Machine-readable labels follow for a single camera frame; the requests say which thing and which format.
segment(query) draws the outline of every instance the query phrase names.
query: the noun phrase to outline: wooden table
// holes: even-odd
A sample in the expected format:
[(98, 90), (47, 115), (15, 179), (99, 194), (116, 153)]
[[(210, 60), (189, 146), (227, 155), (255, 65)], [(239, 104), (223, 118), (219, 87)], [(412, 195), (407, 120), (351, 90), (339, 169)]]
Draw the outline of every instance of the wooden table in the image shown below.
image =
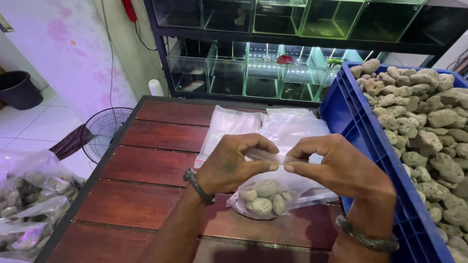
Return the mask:
[[(132, 263), (181, 197), (215, 105), (246, 112), (265, 106), (144, 96), (112, 142), (36, 262)], [(271, 221), (226, 207), (206, 209), (194, 262), (326, 262), (337, 204), (292, 210)]]

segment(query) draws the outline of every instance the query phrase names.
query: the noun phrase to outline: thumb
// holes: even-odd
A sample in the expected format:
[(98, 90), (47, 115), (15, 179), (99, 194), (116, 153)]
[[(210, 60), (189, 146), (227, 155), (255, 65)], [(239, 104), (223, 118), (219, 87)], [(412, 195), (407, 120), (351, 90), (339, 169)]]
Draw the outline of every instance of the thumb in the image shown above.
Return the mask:
[(245, 174), (245, 176), (248, 178), (251, 178), (257, 174), (276, 171), (279, 168), (277, 163), (268, 160), (247, 161), (243, 163), (242, 166), (242, 170), (244, 171), (243, 174)]
[(301, 161), (292, 161), (285, 164), (286, 172), (298, 174), (312, 179), (320, 184), (330, 174), (329, 167), (323, 164), (311, 164)]

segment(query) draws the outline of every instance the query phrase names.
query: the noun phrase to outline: electric fan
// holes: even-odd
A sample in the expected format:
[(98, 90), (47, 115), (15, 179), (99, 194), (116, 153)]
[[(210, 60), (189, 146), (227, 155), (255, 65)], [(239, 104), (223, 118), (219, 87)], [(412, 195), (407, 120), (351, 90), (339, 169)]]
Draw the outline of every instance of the electric fan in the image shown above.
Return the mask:
[(99, 163), (132, 111), (131, 108), (106, 109), (85, 123), (81, 130), (81, 145), (91, 161)]

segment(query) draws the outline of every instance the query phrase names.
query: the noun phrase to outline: crate of rocks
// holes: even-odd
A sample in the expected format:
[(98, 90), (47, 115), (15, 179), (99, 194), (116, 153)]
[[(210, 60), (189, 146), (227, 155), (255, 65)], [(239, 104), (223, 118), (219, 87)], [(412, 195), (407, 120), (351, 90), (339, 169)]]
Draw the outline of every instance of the crate of rocks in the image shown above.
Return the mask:
[(392, 179), (393, 262), (468, 262), (466, 88), (448, 70), (345, 62), (319, 109)]
[(83, 184), (48, 150), (0, 150), (0, 261), (33, 262)]

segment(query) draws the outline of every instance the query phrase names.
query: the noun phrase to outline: pink floral wall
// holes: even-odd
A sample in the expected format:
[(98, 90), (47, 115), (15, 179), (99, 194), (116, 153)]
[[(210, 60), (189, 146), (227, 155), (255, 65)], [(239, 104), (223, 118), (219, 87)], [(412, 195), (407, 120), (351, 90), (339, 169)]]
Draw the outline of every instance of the pink floral wall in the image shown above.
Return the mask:
[(85, 122), (137, 101), (92, 0), (0, 0), (15, 32), (7, 37)]

